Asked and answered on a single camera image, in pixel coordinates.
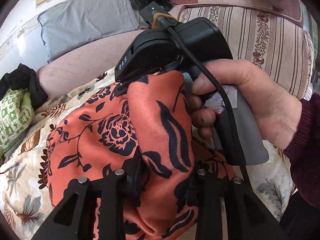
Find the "person's right forearm maroon sleeve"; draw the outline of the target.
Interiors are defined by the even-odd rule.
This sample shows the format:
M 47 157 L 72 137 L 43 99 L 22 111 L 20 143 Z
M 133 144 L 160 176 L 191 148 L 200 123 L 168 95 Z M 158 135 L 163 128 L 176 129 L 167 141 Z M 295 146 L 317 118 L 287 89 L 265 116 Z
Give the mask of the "person's right forearm maroon sleeve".
M 319 94 L 302 102 L 297 131 L 285 149 L 295 192 L 280 220 L 289 239 L 319 239 Z

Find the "person's right hand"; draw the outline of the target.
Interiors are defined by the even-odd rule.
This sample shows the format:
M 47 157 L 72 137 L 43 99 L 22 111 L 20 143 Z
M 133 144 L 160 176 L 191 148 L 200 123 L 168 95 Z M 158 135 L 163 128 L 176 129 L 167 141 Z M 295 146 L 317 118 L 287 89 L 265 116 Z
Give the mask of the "person's right hand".
M 302 114 L 302 103 L 297 98 L 247 60 L 217 60 L 206 64 L 206 68 L 220 84 L 238 87 L 251 108 L 262 139 L 283 150 L 289 146 Z M 187 95 L 192 123 L 203 139 L 212 136 L 210 126 L 215 121 L 215 112 L 204 109 L 199 96 L 214 90 L 214 85 L 201 74 Z

